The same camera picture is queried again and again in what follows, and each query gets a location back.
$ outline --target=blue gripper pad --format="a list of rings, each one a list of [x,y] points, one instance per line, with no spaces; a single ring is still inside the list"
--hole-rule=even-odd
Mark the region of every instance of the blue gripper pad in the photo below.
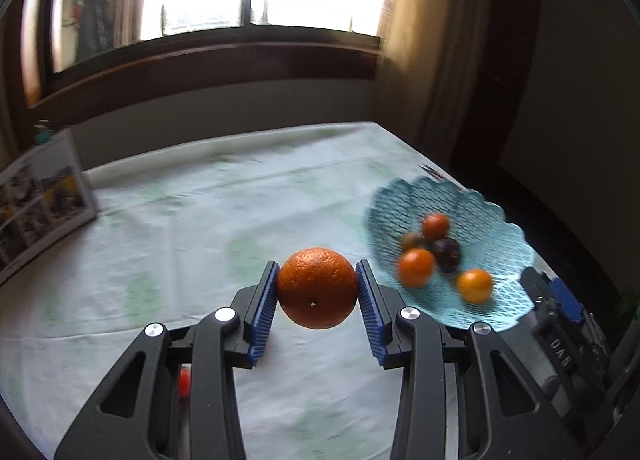
[[[549,284],[554,293],[554,299],[560,305],[564,314],[578,325],[584,321],[582,316],[582,305],[575,299],[574,293],[569,290],[564,281],[560,278],[551,280]]]
[[[373,357],[382,366],[386,361],[388,351],[385,342],[385,325],[382,321],[380,308],[372,291],[372,285],[362,262],[356,264],[356,277],[358,278],[358,302],[360,312],[367,330],[369,347]]]
[[[258,360],[264,355],[264,348],[267,345],[273,315],[276,311],[276,280],[279,270],[280,267],[278,264],[273,262],[271,270],[268,271],[268,274],[267,271],[265,271],[265,274],[263,274],[260,280],[260,284],[258,284],[258,289],[262,289],[262,295],[258,302],[254,320],[251,325],[249,325],[250,346],[247,352],[247,358],[252,366],[255,366]]]

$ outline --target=fruit bowl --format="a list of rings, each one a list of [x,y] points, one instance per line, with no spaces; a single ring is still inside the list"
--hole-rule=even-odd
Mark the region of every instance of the fruit bowl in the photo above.
[[[436,267],[424,287],[406,289],[396,280],[400,238],[407,231],[420,232],[420,222],[433,212],[449,216],[449,235],[460,243],[462,261],[457,272],[443,273]],[[522,271],[533,265],[533,249],[522,229],[505,222],[502,208],[485,202],[477,191],[462,191],[453,182],[429,177],[411,183],[396,179],[374,193],[364,216],[378,281],[398,289],[408,305],[443,325],[467,329],[475,321],[484,321],[502,331],[533,309],[519,282]],[[484,269],[494,278],[489,302],[472,305],[458,295],[457,275],[469,269]]]

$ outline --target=tangerine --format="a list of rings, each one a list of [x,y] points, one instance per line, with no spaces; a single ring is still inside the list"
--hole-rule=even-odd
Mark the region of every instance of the tangerine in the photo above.
[[[447,235],[449,231],[449,217],[443,213],[431,213],[422,221],[422,236],[428,242]]]
[[[482,269],[465,271],[458,277],[458,292],[468,303],[486,303],[494,291],[494,278]]]
[[[294,323],[331,328],[344,321],[356,304],[356,272],[344,256],[331,249],[304,249],[280,268],[276,293]]]
[[[426,249],[410,249],[398,260],[398,280],[405,287],[423,286],[436,263],[436,258]]]

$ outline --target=hanging clothes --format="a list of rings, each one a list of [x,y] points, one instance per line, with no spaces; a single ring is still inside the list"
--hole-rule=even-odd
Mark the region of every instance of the hanging clothes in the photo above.
[[[113,49],[113,23],[108,0],[84,0],[76,63]]]

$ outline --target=table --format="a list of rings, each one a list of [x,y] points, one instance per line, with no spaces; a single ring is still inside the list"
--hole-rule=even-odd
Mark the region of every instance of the table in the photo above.
[[[52,458],[67,427],[147,323],[192,325],[312,246],[370,258],[362,212],[427,158],[373,123],[222,137],[87,172],[100,214],[0,289],[0,392]],[[536,266],[551,273],[538,259]],[[536,380],[527,325],[503,333]],[[248,458],[386,459],[401,383],[371,356],[359,308],[314,331],[277,309],[265,357],[236,373]]]

